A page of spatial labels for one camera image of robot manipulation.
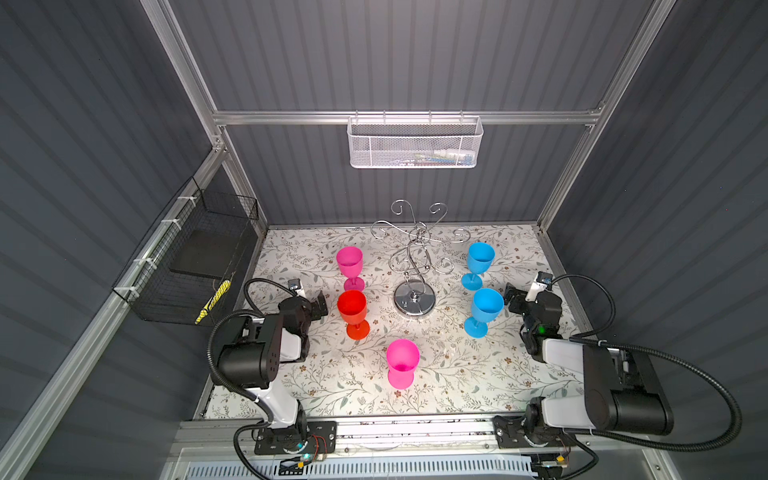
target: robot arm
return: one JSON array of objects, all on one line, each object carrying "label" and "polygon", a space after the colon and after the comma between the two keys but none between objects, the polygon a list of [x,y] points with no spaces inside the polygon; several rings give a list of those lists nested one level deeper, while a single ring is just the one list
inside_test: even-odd
[{"label": "robot arm", "polygon": [[582,374],[584,395],[533,402],[526,432],[536,442],[546,437],[541,427],[667,435],[674,426],[672,410],[648,355],[562,339],[562,299],[548,290],[551,283],[551,274],[539,272],[528,292],[507,284],[505,302],[523,315],[520,335],[528,353]]}]

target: table surface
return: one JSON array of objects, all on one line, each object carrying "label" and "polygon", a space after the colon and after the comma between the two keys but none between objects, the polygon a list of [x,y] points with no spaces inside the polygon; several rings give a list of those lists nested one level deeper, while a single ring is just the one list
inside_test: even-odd
[{"label": "table surface", "polygon": [[[437,226],[434,238],[452,235],[455,227]],[[438,243],[430,247],[432,259],[448,257],[452,273],[425,275],[437,294],[435,309],[425,318],[406,319],[392,300],[394,289],[404,281],[392,272],[389,257],[405,246],[407,236],[389,229],[387,238],[374,238],[370,229],[270,230],[254,276],[280,283],[300,278],[309,298],[323,290],[330,314],[310,327],[310,355],[304,363],[280,365],[280,378],[310,416],[406,415],[426,413],[504,412],[524,410],[535,396],[562,397],[583,393],[581,378],[563,369],[535,362],[518,334],[522,318],[504,310],[489,324],[488,335],[473,339],[464,331],[471,316],[473,292],[461,277],[468,273],[469,246],[477,241],[491,244],[496,258],[482,275],[483,286],[500,292],[507,282],[527,289],[539,271],[551,271],[529,225],[467,227],[466,243]],[[361,277],[366,281],[367,320],[371,333],[362,341],[346,335],[336,300],[346,278],[336,265],[336,252],[348,245],[364,254]],[[559,287],[554,291],[561,295]],[[278,289],[257,283],[251,295],[262,311],[277,311],[284,298]],[[576,327],[563,302],[561,335]],[[412,340],[421,352],[415,382],[404,390],[387,380],[386,348],[394,340]],[[258,408],[243,397],[215,387],[206,419],[259,417]]]}]

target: pink wine glass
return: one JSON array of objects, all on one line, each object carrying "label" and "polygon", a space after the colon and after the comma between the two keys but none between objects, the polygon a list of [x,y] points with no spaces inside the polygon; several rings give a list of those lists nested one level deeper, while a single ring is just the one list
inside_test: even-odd
[{"label": "pink wine glass", "polygon": [[347,278],[344,290],[362,290],[366,282],[359,277],[362,272],[362,250],[357,247],[344,247],[336,254],[341,274]]}]

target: black cable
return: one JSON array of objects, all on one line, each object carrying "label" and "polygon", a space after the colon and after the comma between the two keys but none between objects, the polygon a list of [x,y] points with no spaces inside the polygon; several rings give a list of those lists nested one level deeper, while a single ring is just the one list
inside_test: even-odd
[{"label": "black cable", "polygon": [[594,278],[592,278],[590,276],[586,276],[586,275],[578,275],[576,273],[566,273],[565,275],[556,276],[549,283],[548,290],[552,290],[552,285],[555,285],[560,280],[564,280],[566,278],[581,278],[581,279],[588,280],[588,281],[594,283],[605,294],[605,296],[608,298],[608,303],[610,303],[610,305],[611,305],[611,314],[608,317],[608,321],[605,324],[603,324],[603,326],[601,326],[600,328],[597,328],[597,329],[589,330],[588,332],[576,333],[576,334],[572,335],[571,338],[584,338],[584,337],[590,336],[590,335],[597,335],[598,333],[602,333],[605,330],[607,330],[608,328],[610,328],[611,325],[613,325],[613,323],[614,323],[614,319],[616,319],[616,303],[614,302],[614,298],[611,296],[611,294],[608,292],[608,290],[606,290],[606,288],[604,286],[602,286],[602,284],[600,282],[598,282],[597,280],[595,280]]},{"label": "black cable", "polygon": [[235,453],[237,453],[237,458],[240,459],[240,463],[243,464],[243,466],[248,470],[248,472],[251,472],[254,474],[259,480],[270,480],[269,477],[266,477],[262,475],[258,470],[256,470],[253,465],[248,462],[248,458],[246,458],[245,453],[243,453],[243,450],[240,449],[240,434],[245,432],[246,430],[251,431],[251,436],[253,436],[253,430],[256,429],[263,429],[265,427],[270,426],[271,422],[260,422],[260,423],[254,423],[251,425],[243,425],[240,428],[238,428],[235,431],[235,436],[233,439],[233,443],[235,445]]},{"label": "black cable", "polygon": [[578,469],[578,470],[576,470],[576,471],[574,471],[574,472],[571,472],[571,473],[569,473],[569,474],[567,474],[567,475],[564,475],[564,476],[560,477],[560,480],[569,480],[570,478],[576,478],[576,477],[578,477],[579,475],[581,475],[582,473],[586,472],[587,470],[591,469],[592,467],[594,467],[595,465],[597,465],[597,464],[598,464],[598,462],[600,461],[600,459],[598,458],[598,454],[597,454],[597,453],[595,453],[595,452],[593,452],[593,451],[592,451],[592,450],[591,450],[589,447],[587,447],[585,444],[583,444],[583,443],[579,442],[579,441],[578,441],[578,439],[576,439],[575,435],[569,435],[568,433],[566,433],[566,431],[565,431],[565,430],[562,432],[562,435],[565,435],[566,437],[568,437],[568,438],[569,438],[570,440],[572,440],[572,441],[573,441],[573,442],[574,442],[576,445],[578,445],[578,447],[579,447],[580,449],[582,449],[582,450],[584,450],[586,453],[588,453],[588,454],[589,454],[589,455],[592,457],[592,460],[590,460],[588,464],[584,465],[584,466],[583,466],[583,467],[581,467],[580,469]]},{"label": "black cable", "polygon": [[216,380],[216,382],[220,383],[224,386],[227,390],[230,392],[234,392],[238,395],[244,396],[245,398],[249,399],[251,402],[255,402],[266,414],[266,420],[268,423],[272,423],[275,419],[275,415],[266,405],[266,403],[259,402],[258,398],[255,394],[252,392],[249,392],[248,390],[244,389],[242,386],[235,385],[232,383],[224,374],[219,370],[219,367],[217,365],[216,360],[214,359],[214,340],[216,339],[216,334],[221,328],[223,324],[228,322],[229,320],[233,318],[239,318],[242,316],[259,316],[256,312],[253,310],[235,310],[234,312],[230,313],[229,315],[225,316],[218,322],[216,322],[216,325],[214,325],[213,329],[210,331],[210,335],[208,336],[208,344],[206,345],[205,349],[205,355],[208,360],[208,368],[210,369],[210,375]]},{"label": "black cable", "polygon": [[291,296],[296,296],[296,292],[294,292],[293,290],[290,290],[288,287],[286,287],[284,285],[280,285],[278,282],[276,282],[274,280],[270,280],[268,278],[262,278],[262,277],[258,276],[256,278],[252,278],[252,279],[246,281],[243,284],[243,293],[245,294],[245,301],[248,302],[248,305],[250,305],[250,308],[254,312],[258,313],[261,318],[264,318],[264,314],[261,312],[261,310],[259,310],[259,307],[257,307],[256,304],[253,302],[253,299],[250,298],[250,292],[248,291],[248,287],[249,286],[253,285],[254,283],[259,283],[259,282],[261,282],[261,283],[268,283],[270,285],[274,285],[277,288],[280,288],[282,290],[287,291]]},{"label": "black cable", "polygon": [[723,397],[725,403],[728,405],[728,409],[730,410],[730,424],[728,425],[728,429],[717,438],[698,443],[653,442],[651,440],[637,439],[635,437],[630,437],[615,432],[607,432],[604,430],[565,429],[565,432],[576,433],[579,435],[597,435],[600,437],[606,437],[608,439],[619,440],[620,442],[634,443],[635,445],[640,445],[648,449],[670,450],[672,452],[703,452],[705,450],[717,449],[733,441],[733,439],[739,435],[743,417],[741,415],[741,409],[739,408],[739,404],[736,402],[736,399],[720,382],[715,380],[712,375],[704,372],[702,369],[693,365],[692,363],[686,362],[685,360],[674,355],[670,355],[669,353],[649,349],[645,346],[627,345],[624,343],[608,343],[605,340],[600,340],[600,342],[598,342],[596,340],[590,339],[575,339],[574,337],[571,337],[570,340],[572,342],[581,343],[583,345],[601,346],[604,348],[626,350],[628,352],[645,353],[646,355],[655,356],[662,360],[667,360],[668,362],[675,363],[684,367],[685,369],[690,370],[691,372],[704,379],[705,382],[709,383],[715,390],[717,390],[717,393]]}]

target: metal mounting plate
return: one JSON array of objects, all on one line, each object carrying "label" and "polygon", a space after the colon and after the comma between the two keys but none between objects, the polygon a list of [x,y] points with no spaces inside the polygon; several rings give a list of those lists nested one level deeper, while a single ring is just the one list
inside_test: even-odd
[{"label": "metal mounting plate", "polygon": [[[320,443],[319,453],[334,453],[336,451],[336,422],[308,422],[307,426],[310,428],[310,436],[302,452],[316,451],[316,447],[318,447],[317,440],[312,435],[326,440],[325,444]],[[258,429],[253,432],[254,437],[257,439],[256,446],[253,448],[254,455],[285,455],[288,453],[275,442],[274,436],[270,435],[269,432],[265,432],[265,430],[268,429]]]},{"label": "metal mounting plate", "polygon": [[[498,442],[498,447],[500,449],[521,449],[536,446],[532,445],[521,432],[522,421],[524,419],[524,416],[513,419],[499,415],[493,417],[493,430],[496,435],[496,442]],[[541,448],[562,446],[572,447],[575,445],[576,444],[570,438],[559,436],[554,441],[549,442],[546,445],[541,445]]]}]

